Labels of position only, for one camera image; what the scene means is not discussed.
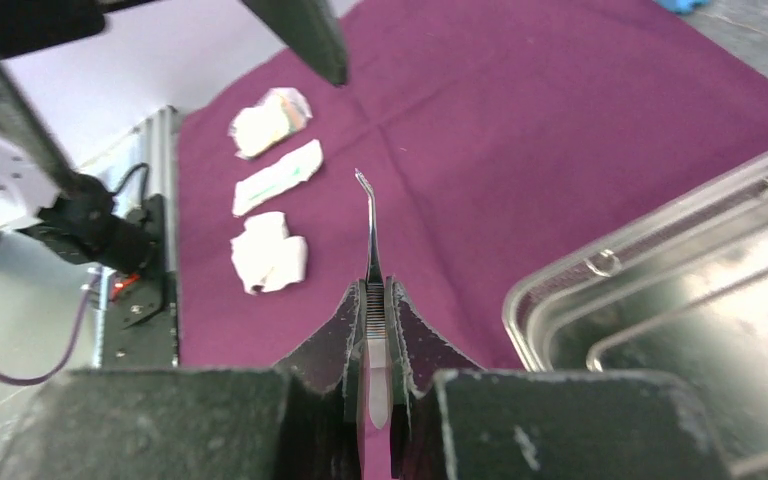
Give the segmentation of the steel left inner pan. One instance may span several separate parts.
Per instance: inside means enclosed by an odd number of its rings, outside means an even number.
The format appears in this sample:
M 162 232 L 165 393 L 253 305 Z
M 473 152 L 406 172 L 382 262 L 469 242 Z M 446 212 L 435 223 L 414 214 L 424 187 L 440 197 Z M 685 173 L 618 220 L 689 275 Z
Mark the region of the steel left inner pan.
M 650 369 L 703 401 L 742 479 L 768 479 L 768 199 L 569 287 L 529 318 L 552 369 Z

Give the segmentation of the thin curved steel tweezers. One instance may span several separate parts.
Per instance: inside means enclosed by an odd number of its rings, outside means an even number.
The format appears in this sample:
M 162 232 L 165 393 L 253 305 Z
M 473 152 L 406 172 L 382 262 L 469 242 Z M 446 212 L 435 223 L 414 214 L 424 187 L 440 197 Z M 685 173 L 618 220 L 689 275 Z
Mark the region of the thin curved steel tweezers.
M 359 169 L 355 170 L 355 177 L 367 195 L 369 219 L 364 320 L 369 369 L 368 414 L 375 428 L 381 430 L 388 423 L 392 409 L 389 386 L 390 358 L 384 305 L 385 278 L 382 275 L 379 259 L 375 193 L 370 182 Z

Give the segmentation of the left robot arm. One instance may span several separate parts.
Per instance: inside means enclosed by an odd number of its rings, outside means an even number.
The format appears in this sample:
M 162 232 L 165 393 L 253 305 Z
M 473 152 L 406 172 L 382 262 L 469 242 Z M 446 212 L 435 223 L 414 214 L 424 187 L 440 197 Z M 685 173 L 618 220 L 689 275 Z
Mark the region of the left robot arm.
M 143 274 L 165 265 L 164 223 L 114 213 L 115 192 L 75 170 L 2 61 L 100 34 L 126 1 L 0 1 L 0 222 L 63 260 Z

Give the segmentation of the suture packet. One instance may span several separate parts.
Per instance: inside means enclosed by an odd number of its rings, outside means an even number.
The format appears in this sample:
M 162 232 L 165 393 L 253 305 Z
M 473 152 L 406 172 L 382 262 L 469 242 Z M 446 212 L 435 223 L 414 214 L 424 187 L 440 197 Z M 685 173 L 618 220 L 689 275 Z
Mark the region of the suture packet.
M 319 140 L 311 140 L 276 163 L 236 183 L 232 215 L 243 217 L 266 201 L 307 182 L 324 163 Z

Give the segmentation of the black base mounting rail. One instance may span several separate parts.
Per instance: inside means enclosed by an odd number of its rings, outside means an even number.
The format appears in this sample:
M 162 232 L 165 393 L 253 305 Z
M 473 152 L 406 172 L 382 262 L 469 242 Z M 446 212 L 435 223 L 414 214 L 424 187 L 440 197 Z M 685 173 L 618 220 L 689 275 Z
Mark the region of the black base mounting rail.
M 100 368 L 175 367 L 179 360 L 177 277 L 170 269 L 167 201 L 155 194 L 126 220 L 155 240 L 142 272 L 110 271 L 102 282 L 94 363 Z

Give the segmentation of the white gauze wad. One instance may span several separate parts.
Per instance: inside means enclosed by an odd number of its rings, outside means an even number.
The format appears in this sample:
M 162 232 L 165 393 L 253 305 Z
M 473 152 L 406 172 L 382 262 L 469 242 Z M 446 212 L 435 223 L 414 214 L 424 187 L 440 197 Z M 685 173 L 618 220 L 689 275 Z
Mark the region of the white gauze wad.
M 277 292 L 306 278 L 307 241 L 290 234 L 284 212 L 247 218 L 230 245 L 231 262 L 246 294 Z

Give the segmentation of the blue toy block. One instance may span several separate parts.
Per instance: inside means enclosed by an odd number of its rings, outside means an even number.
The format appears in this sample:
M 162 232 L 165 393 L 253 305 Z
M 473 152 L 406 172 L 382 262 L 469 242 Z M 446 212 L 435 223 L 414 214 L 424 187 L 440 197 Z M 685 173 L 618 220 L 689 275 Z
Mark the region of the blue toy block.
M 665 10 L 677 15 L 689 15 L 710 3 L 710 0 L 654 0 Z

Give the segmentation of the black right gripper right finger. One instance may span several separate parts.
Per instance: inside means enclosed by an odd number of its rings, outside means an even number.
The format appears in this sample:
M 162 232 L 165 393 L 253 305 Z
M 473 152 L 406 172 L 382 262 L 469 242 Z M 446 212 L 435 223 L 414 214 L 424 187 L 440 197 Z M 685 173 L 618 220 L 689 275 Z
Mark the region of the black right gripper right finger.
M 392 358 L 396 479 L 727 479 L 705 408 L 651 370 L 480 370 L 453 348 L 447 367 L 395 279 L 383 305 Z

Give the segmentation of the metal mesh instrument tray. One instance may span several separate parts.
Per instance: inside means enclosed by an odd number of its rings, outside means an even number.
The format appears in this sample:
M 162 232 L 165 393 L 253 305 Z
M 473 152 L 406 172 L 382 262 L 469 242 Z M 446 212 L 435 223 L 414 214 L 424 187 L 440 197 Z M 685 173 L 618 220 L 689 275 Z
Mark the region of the metal mesh instrument tray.
M 530 371 L 682 378 L 735 476 L 768 479 L 768 152 L 522 279 L 502 319 Z

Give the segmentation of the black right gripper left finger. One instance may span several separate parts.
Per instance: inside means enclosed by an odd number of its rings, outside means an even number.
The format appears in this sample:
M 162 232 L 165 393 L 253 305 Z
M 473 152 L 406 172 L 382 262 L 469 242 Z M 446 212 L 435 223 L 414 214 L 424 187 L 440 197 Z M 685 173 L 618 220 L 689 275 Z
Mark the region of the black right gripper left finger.
M 0 479 L 361 478 L 365 294 L 352 283 L 272 368 L 56 376 L 15 428 Z

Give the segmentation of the aluminium front frame rail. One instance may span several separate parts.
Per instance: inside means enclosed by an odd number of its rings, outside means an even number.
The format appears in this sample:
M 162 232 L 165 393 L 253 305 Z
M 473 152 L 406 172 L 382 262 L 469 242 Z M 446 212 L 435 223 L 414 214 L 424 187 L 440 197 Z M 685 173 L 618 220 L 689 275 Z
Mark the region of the aluminium front frame rail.
M 118 209 L 135 208 L 151 194 L 170 195 L 174 190 L 176 143 L 183 116 L 174 106 L 165 105 L 134 126 L 100 154 L 83 162 L 78 170 L 99 178 L 111 191 L 127 172 L 142 163 L 117 194 Z

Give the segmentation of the purple cloth wrap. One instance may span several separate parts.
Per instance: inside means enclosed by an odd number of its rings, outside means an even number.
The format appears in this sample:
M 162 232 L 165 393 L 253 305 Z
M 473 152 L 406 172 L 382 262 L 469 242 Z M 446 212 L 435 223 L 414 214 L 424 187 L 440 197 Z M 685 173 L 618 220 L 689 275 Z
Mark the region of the purple cloth wrap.
M 335 313 L 367 259 L 480 370 L 519 370 L 514 282 L 768 150 L 768 79 L 651 1 L 364 1 L 342 21 L 349 83 L 282 52 L 179 137 L 181 364 L 267 367 Z M 271 88 L 313 118 L 238 158 L 231 120 Z M 311 180 L 279 196 L 305 280 L 246 294 L 231 262 L 235 183 L 310 140 Z

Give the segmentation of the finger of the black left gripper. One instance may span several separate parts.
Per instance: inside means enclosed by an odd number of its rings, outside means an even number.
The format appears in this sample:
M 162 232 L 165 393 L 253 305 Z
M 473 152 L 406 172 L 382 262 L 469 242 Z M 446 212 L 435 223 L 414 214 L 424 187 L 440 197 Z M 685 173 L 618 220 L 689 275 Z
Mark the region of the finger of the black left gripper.
M 242 3 L 322 79 L 342 87 L 349 80 L 345 39 L 326 0 L 243 0 Z

